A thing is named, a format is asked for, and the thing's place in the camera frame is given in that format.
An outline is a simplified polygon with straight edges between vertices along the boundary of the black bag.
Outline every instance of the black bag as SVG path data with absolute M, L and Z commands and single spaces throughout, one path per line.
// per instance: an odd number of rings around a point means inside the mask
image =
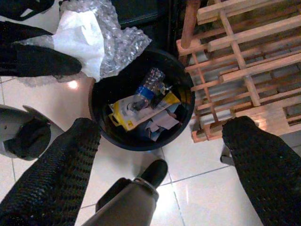
M 36 0 L 1 0 L 0 16 L 23 21 L 49 9 L 53 5 L 54 1 L 55 0 L 40 0 L 39 2 Z M 33 11 L 22 16 L 27 9 L 31 9 Z

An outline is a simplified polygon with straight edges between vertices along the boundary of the yellow packaging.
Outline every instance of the yellow packaging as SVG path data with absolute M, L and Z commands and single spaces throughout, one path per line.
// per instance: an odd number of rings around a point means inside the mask
M 134 113 L 129 110 L 133 100 L 134 96 L 130 96 L 110 105 L 113 113 L 109 115 L 109 118 L 115 126 L 122 126 L 126 131 L 134 129 L 169 106 L 180 103 L 180 100 L 172 92 L 169 92 L 155 109 L 147 107 Z

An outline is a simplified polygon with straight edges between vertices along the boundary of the paper scrap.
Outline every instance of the paper scrap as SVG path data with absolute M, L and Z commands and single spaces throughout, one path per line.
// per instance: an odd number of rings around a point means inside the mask
M 167 110 L 169 110 L 171 113 L 174 113 L 177 110 L 179 105 L 180 105 L 180 103 L 171 105 L 170 107 L 167 108 Z
M 179 123 L 179 121 L 170 116 L 166 110 L 161 111 L 151 119 L 156 125 L 166 129 L 171 129 L 173 126 Z
M 157 130 L 156 132 L 153 132 L 150 134 L 150 139 L 153 141 L 157 141 L 160 134 L 164 131 L 164 128 L 160 128 L 159 130 Z
M 149 121 L 145 127 L 146 129 L 150 128 L 150 131 L 153 133 L 155 131 L 157 131 L 160 127 L 157 126 L 155 123 L 153 123 L 152 121 Z

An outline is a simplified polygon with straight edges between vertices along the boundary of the white tissue paper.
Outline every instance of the white tissue paper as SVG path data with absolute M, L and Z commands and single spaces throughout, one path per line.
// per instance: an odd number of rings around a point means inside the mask
M 82 63 L 81 71 L 86 76 L 100 80 L 103 35 L 92 11 L 65 11 L 52 38 L 54 50 L 75 57 Z

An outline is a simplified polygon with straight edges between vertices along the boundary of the tile grout line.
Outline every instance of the tile grout line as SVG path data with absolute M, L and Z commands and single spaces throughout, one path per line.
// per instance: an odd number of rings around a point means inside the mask
M 95 205 L 96 205 L 96 203 L 95 203 L 95 204 L 88 205 L 88 206 L 83 206 L 83 207 L 80 208 L 80 210 L 81 210 L 81 209 L 84 209 L 84 208 L 87 208 L 87 207 L 95 206 Z
M 15 165 L 14 165 L 14 160 L 13 160 L 13 159 L 11 159 L 11 164 L 12 164 L 12 166 L 13 166 L 14 180 L 15 180 L 15 182 L 16 182 Z
M 295 148 L 295 147 L 300 147 L 301 146 L 301 144 L 300 145 L 297 145 L 297 146 L 294 146 L 294 147 L 290 147 L 291 149 L 293 149 L 293 148 Z
M 164 186 L 164 185 L 169 185 L 169 184 L 171 184 L 171 182 L 168 182 L 166 184 L 161 184 L 159 187 Z
M 207 172 L 204 172 L 204 173 L 199 173 L 199 174 L 187 177 L 187 178 L 175 180 L 175 181 L 172 181 L 172 183 L 176 183 L 176 182 L 179 182 L 179 181 L 187 180 L 187 179 L 190 179 L 190 178 L 195 178 L 197 176 L 201 176 L 203 174 L 207 174 L 207 173 L 211 173 L 211 172 L 214 172 L 214 171 L 218 171 L 218 170 L 221 170 L 221 169 L 224 169 L 224 168 L 227 168 L 227 167 L 230 167 L 230 166 L 223 166 L 223 167 L 220 167 L 220 168 L 217 168 L 217 169 L 213 169 L 213 170 L 210 170 L 210 171 L 207 171 Z
M 162 154 L 163 154 L 164 159 L 166 160 L 165 155 L 164 155 L 164 152 L 163 152 L 163 148 L 161 148 L 161 151 L 162 151 Z M 174 191 L 174 184 L 173 184 L 173 181 L 172 181 L 172 179 L 171 179 L 171 176 L 170 176 L 169 171 L 168 171 L 167 173 L 168 173 L 168 176 L 169 176 L 169 179 L 170 179 L 171 187 L 172 187 L 172 189 L 173 189 L 175 201 L 177 202 L 177 205 L 178 205 L 178 209 L 179 209 L 179 212 L 180 212 L 180 217 L 181 217 L 181 220 L 182 220 L 182 224 L 183 224 L 183 226 L 186 226 L 185 221 L 184 221 L 184 218 L 183 218 L 183 215 L 182 215 L 182 211 L 181 211 L 181 208 L 180 208 L 178 199 L 177 199 L 177 195 L 175 194 L 175 191 Z
M 9 80 L 6 80 L 6 81 L 0 81 L 0 83 L 3 84 L 3 83 L 5 83 L 5 82 L 7 82 L 7 81 L 12 81 L 12 80 L 14 80 L 14 79 L 16 79 L 16 78 L 9 79 Z
M 173 182 L 171 182 L 171 187 L 172 187 L 172 189 L 173 189 L 174 198 L 175 198 L 175 201 L 177 202 L 178 209 L 179 209 L 179 211 L 180 211 L 180 216 L 181 216 L 181 220 L 182 220 L 183 226 L 186 226 L 185 221 L 184 221 L 184 218 L 183 218 L 183 215 L 182 215 L 181 207 L 180 207 L 180 205 L 179 205 L 179 201 L 178 201 L 177 195 L 176 195 L 176 193 L 175 193 L 175 191 L 174 191 L 174 184 L 173 184 Z

